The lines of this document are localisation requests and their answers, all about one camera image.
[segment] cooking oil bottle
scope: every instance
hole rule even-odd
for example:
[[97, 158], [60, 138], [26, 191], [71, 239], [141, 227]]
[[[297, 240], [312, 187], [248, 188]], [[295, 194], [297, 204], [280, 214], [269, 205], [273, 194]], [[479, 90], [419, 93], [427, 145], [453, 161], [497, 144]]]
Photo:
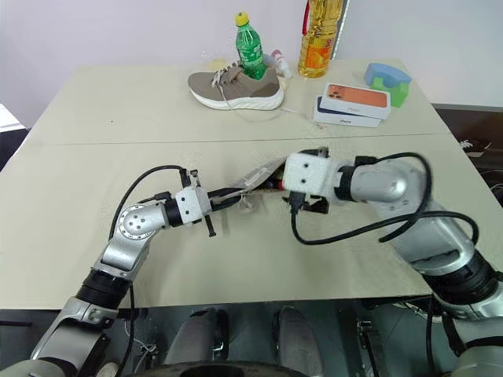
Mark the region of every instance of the cooking oil bottle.
[[[304, 13], [302, 48], [298, 70], [306, 77], [323, 76], [329, 69], [337, 22], [343, 9], [343, 0], [308, 0]], [[310, 26], [307, 30], [307, 14]]]

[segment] gray mesh sneaker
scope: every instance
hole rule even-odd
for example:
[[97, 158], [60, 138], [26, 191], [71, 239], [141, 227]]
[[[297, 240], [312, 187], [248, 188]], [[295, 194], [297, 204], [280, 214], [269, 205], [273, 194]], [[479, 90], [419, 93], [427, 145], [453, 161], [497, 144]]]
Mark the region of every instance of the gray mesh sneaker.
[[234, 63], [216, 73], [198, 72], [189, 76], [190, 92], [201, 103], [217, 110], [250, 108], [273, 110], [283, 101], [274, 68], [267, 68], [260, 80], [244, 74]]

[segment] bottle cap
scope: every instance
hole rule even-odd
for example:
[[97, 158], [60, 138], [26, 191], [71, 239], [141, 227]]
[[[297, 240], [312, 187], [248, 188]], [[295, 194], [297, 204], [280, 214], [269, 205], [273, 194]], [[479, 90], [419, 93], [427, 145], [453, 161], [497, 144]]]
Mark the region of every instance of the bottle cap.
[[248, 21], [249, 21], [248, 14], [246, 12], [239, 12], [236, 15], [236, 25], [237, 26], [246, 25], [248, 23]]

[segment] iphone box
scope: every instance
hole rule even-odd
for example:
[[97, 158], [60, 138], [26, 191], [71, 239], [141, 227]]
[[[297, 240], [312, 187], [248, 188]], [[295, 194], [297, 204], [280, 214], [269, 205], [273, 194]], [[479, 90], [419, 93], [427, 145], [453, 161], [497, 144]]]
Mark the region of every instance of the iphone box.
[[391, 112], [390, 94], [327, 82], [321, 96], [321, 107], [335, 112], [386, 119]]
[[321, 96], [316, 97], [313, 108], [313, 120], [320, 123], [342, 124], [344, 126], [377, 127], [380, 119], [368, 116], [336, 112], [321, 107]]

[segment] white shoe sole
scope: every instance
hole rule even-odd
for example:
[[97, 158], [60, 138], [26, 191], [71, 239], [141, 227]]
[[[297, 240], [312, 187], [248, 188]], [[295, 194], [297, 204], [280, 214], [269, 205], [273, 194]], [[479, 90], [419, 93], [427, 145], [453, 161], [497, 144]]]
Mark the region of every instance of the white shoe sole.
[[214, 108], [216, 110], [231, 110], [238, 108], [247, 108], [250, 110], [274, 110], [277, 108], [281, 102], [283, 102], [283, 98], [285, 98], [285, 92], [283, 89], [279, 89], [276, 94], [271, 97], [242, 97], [236, 98], [234, 100], [228, 100], [229, 106], [227, 102], [210, 100], [208, 98], [204, 98], [199, 94], [195, 94], [193, 90], [190, 90], [190, 93], [203, 105], [208, 106], [209, 108]]

